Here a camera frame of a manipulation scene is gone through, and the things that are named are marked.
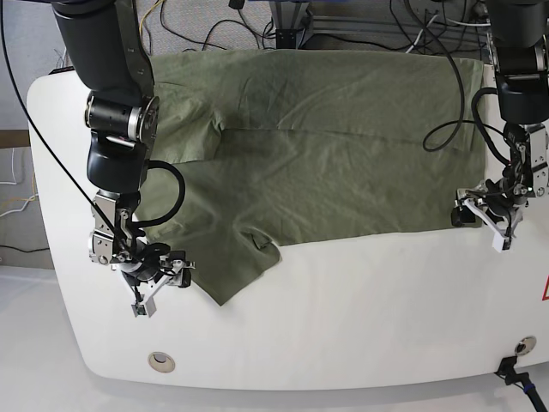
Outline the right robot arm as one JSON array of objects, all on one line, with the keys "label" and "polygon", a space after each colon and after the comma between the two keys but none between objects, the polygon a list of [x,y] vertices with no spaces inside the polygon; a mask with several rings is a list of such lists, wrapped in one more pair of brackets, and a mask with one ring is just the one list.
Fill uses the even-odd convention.
[{"label": "right robot arm", "polygon": [[[84,114],[91,132],[87,178],[98,188],[92,207],[95,227],[90,258],[118,267],[142,312],[151,300],[141,284],[158,290],[168,283],[190,285],[182,251],[145,244],[145,229],[168,222],[184,202],[181,172],[151,158],[160,99],[140,37],[133,1],[54,1],[51,4],[74,70],[89,89]],[[170,173],[178,183],[175,204],[160,217],[134,221],[140,189],[150,170]]]}]

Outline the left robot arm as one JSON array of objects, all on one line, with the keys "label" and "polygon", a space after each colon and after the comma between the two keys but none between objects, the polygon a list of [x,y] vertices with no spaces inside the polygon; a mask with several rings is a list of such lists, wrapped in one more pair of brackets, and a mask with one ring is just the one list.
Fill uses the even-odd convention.
[{"label": "left robot arm", "polygon": [[[482,220],[494,233],[493,248],[506,251],[529,199],[548,194],[548,3],[488,1],[486,8],[495,85],[477,91],[471,109],[487,148],[504,170],[498,181],[458,190],[451,219],[455,227]],[[480,99],[491,94],[498,97],[508,157],[496,149],[478,112]]]}]

